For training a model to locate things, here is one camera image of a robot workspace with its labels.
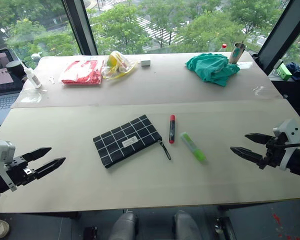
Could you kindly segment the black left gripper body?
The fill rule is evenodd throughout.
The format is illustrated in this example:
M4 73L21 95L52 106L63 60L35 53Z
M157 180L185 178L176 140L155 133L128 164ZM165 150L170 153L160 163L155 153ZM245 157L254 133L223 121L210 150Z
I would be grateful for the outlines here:
M5 164L6 173L13 183L18 187L27 185L36 179L35 170L30 169L28 161L23 156L17 156L11 163Z

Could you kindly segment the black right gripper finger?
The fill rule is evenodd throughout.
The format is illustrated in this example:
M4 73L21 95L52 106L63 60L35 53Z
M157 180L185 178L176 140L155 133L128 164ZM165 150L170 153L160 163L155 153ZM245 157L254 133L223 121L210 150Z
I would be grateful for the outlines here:
M258 153L255 153L247 148L238 147L238 146L232 146L230 147L230 149L232 150L233 153L235 153L239 157L248 160L250 162L253 162L257 164L259 167L264 165L263 156Z
M249 140L262 145L266 145L269 141L271 141L274 138L273 136L262 133L248 133L244 136Z

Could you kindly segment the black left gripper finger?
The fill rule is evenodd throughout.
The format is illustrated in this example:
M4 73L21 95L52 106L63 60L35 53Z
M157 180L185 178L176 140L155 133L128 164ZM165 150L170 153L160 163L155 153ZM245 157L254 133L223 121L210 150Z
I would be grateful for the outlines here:
M32 162L46 155L51 149L51 147L41 147L31 152L23 154L22 158L27 162Z
M35 178L36 179L43 178L44 176L48 175L49 173L51 173L54 170L56 170L57 168L59 168L65 160L66 160L65 157L61 157L61 158L56 158L56 159L46 163L42 167L35 170L35 174L34 174Z

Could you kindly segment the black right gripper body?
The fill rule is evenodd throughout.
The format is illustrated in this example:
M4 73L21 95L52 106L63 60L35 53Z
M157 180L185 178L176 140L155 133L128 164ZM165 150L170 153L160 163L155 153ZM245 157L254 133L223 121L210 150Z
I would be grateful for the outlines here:
M259 162L258 167L263 170L266 166L273 168L279 166L286 153L285 145L287 141L288 138L284 132L278 136L268 136L265 142L266 153Z

